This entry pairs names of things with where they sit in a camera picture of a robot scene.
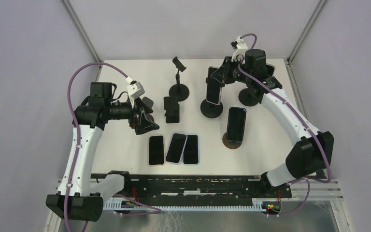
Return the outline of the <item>white cased phone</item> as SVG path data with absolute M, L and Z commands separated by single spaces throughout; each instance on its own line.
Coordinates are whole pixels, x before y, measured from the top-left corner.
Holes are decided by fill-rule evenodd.
M 208 76 L 210 77 L 210 67 L 208 68 Z M 220 104 L 221 89 L 207 89 L 206 100 L 213 104 Z

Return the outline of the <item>black folding phone stand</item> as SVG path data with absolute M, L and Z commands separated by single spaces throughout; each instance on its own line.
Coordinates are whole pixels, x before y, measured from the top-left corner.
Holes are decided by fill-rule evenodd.
M 180 105 L 177 97 L 164 97 L 165 121 L 167 124 L 177 124 L 180 122 Z

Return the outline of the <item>black round clamp stand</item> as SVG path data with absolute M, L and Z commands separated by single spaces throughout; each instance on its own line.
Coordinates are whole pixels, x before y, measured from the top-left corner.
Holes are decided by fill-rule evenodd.
M 182 64 L 177 56 L 172 59 L 172 62 L 177 69 L 177 73 L 175 75 L 176 84 L 169 89 L 169 96 L 176 97 L 179 102 L 182 102 L 185 101 L 190 94 L 188 87 L 180 83 L 180 72 L 185 71 L 186 66 Z

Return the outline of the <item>cream cased phone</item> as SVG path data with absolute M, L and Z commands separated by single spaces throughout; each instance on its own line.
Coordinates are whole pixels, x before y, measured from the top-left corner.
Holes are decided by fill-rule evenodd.
M 165 162 L 164 137 L 163 135 L 151 136 L 149 138 L 149 159 L 150 166 L 163 165 Z

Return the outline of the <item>lilac cased phone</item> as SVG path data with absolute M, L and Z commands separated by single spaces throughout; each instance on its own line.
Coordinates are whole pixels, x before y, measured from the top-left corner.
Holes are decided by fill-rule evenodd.
M 187 142 L 187 135 L 174 133 L 166 154 L 166 162 L 179 163 Z

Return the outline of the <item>light blue cased phone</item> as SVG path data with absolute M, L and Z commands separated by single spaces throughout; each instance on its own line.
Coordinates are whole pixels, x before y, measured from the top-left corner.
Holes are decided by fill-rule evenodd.
M 199 138 L 197 135 L 188 135 L 183 152 L 183 164 L 197 165 L 200 162 Z

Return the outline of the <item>wooden base phone stand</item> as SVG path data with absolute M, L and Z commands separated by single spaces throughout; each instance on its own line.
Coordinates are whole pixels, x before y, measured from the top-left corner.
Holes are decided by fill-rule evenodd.
M 154 122 L 154 118 L 151 116 L 151 114 L 154 112 L 152 109 L 154 102 L 148 97 L 141 98 L 141 102 L 143 104 L 141 106 L 140 114 L 142 127 L 150 131 L 158 130 L 159 125 Z

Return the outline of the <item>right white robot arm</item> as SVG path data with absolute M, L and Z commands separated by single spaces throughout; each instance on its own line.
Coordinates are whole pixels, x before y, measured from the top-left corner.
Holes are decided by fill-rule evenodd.
M 226 56 L 220 67 L 208 69 L 206 98 L 200 105 L 204 116 L 220 116 L 222 88 L 240 82 L 246 85 L 239 93 L 240 103 L 245 106 L 262 104 L 287 133 L 293 147 L 285 162 L 261 176 L 259 189 L 265 197 L 274 196 L 283 184 L 291 185 L 302 179 L 320 183 L 332 180 L 333 135 L 312 125 L 294 107 L 282 84 L 274 77 L 274 70 L 261 49 L 248 49 L 235 57 Z

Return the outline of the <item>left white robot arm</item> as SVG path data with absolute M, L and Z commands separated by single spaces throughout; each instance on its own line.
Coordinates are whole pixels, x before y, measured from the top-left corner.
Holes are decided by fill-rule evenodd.
M 115 194 L 127 197 L 132 183 L 127 171 L 110 171 L 97 184 L 91 184 L 95 153 L 110 120 L 128 120 L 136 135 L 158 130 L 151 106 L 141 97 L 140 82 L 129 80 L 128 101 L 114 102 L 116 84 L 92 82 L 90 94 L 73 111 L 73 139 L 67 167 L 57 193 L 46 197 L 46 206 L 64 220 L 99 220 L 104 204 Z

